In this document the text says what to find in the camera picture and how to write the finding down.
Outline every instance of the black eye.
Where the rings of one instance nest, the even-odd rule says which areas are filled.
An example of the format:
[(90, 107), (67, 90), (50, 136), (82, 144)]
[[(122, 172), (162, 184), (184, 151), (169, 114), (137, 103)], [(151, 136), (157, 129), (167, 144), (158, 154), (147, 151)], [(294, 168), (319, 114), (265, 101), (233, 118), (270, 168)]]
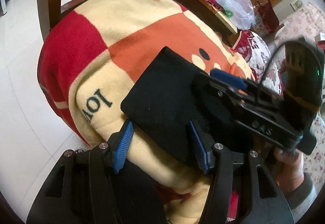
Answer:
[(209, 57), (209, 55), (206, 53), (205, 50), (199, 48), (199, 53), (201, 54), (201, 56), (202, 56), (203, 59), (206, 59), (207, 61), (210, 60), (210, 57)]

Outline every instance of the black plastic mount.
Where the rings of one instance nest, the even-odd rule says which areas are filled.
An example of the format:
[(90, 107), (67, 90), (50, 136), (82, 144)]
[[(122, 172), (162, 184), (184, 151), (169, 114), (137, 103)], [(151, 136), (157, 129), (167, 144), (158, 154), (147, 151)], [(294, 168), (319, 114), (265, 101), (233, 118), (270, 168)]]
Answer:
[(241, 129), (261, 136), (284, 151), (297, 148), (311, 154), (316, 145), (316, 137), (310, 130), (310, 125), (304, 130), (295, 129), (287, 121), (283, 97), (262, 87), (261, 98), (256, 100), (258, 83), (251, 80), (242, 82), (246, 88), (238, 91), (219, 79), (199, 73), (194, 77), (193, 85), (203, 87), (209, 94), (219, 98)]
[(98, 145), (80, 153), (65, 151), (41, 187), (27, 223), (122, 223), (110, 178), (106, 177), (114, 172), (106, 166), (112, 162), (105, 162), (106, 157), (110, 159), (110, 146), (105, 147)]
[[(225, 224), (232, 191), (238, 191), (236, 224), (294, 224), (290, 207), (263, 159), (252, 150), (249, 154), (232, 152), (202, 133), (198, 123), (190, 135), (198, 163), (209, 162), (204, 170), (213, 174), (208, 198), (199, 224)], [(214, 159), (207, 159), (213, 153)]]

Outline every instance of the plastic bag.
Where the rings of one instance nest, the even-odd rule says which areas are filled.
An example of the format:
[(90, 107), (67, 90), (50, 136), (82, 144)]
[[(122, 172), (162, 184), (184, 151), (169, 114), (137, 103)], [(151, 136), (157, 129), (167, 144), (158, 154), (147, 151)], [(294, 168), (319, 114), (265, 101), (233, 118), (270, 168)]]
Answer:
[(216, 0), (229, 20), (239, 29), (250, 29), (254, 21), (254, 9), (250, 0)]

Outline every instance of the black foam block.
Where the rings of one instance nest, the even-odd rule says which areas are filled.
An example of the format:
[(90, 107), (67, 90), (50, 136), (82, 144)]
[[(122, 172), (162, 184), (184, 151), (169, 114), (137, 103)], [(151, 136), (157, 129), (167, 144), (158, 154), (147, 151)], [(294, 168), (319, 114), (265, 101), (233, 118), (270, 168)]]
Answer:
[(196, 119), (232, 151), (248, 152), (251, 137), (241, 132), (222, 102), (198, 87), (193, 78), (202, 72), (164, 47), (121, 103), (121, 110), (161, 148), (187, 165), (196, 165), (188, 138), (188, 124)]

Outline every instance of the sleeve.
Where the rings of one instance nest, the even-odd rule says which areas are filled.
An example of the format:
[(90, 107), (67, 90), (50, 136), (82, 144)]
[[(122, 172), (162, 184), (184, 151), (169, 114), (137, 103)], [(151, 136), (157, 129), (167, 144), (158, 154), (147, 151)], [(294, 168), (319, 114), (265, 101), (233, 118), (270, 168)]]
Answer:
[(296, 190), (290, 192), (286, 196), (287, 202), (292, 210), (295, 223), (297, 223), (306, 213), (311, 204), (314, 202), (316, 196), (316, 190), (310, 175), (304, 173), (303, 183)]

